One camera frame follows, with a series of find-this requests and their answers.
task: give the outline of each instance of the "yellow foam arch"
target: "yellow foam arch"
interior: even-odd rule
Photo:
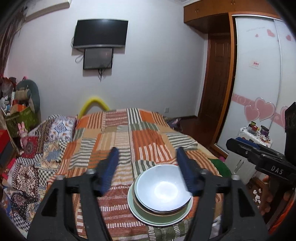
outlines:
[[[108,111],[110,110],[109,107],[107,106],[107,104],[102,100],[100,99],[99,97],[91,97],[89,98],[85,104],[83,105],[79,115],[78,115],[78,118],[80,119],[82,116],[85,115],[85,113],[87,112],[89,106],[92,104],[92,103],[97,103],[99,105],[99,107],[104,110],[104,111]]]

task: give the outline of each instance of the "green bag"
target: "green bag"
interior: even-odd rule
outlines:
[[[28,132],[32,129],[34,129],[38,125],[38,118],[35,113],[32,112],[30,107],[27,107],[21,112],[13,113],[10,116],[4,117],[6,121],[7,128],[9,130],[9,133],[12,138],[18,137],[18,123],[22,123],[22,121],[25,123],[25,127],[28,130]]]

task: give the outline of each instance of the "bed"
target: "bed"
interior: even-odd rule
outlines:
[[[175,149],[183,147],[214,175],[225,172],[219,161],[190,136],[169,127],[159,113],[124,109],[83,116],[53,115],[29,133],[25,153],[13,159],[3,174],[1,201],[10,220],[26,237],[35,212],[57,175],[74,177],[94,168],[112,147],[119,149],[119,164],[111,188],[98,202],[113,240],[172,240],[188,231],[197,207],[178,224],[165,228],[138,221],[127,205],[127,192],[137,176],[158,164],[177,164]],[[78,234],[86,238],[79,194],[73,195]],[[221,214],[222,195],[216,195],[215,217]]]

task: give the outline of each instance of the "black television screen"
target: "black television screen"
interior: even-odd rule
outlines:
[[[78,20],[73,47],[124,47],[128,21],[113,19]]]

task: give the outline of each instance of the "pink bunny toy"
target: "pink bunny toy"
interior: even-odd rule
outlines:
[[[25,123],[22,121],[22,126],[20,123],[17,124],[19,128],[19,136],[20,136],[20,145],[24,149],[28,143],[28,131],[25,128]]]

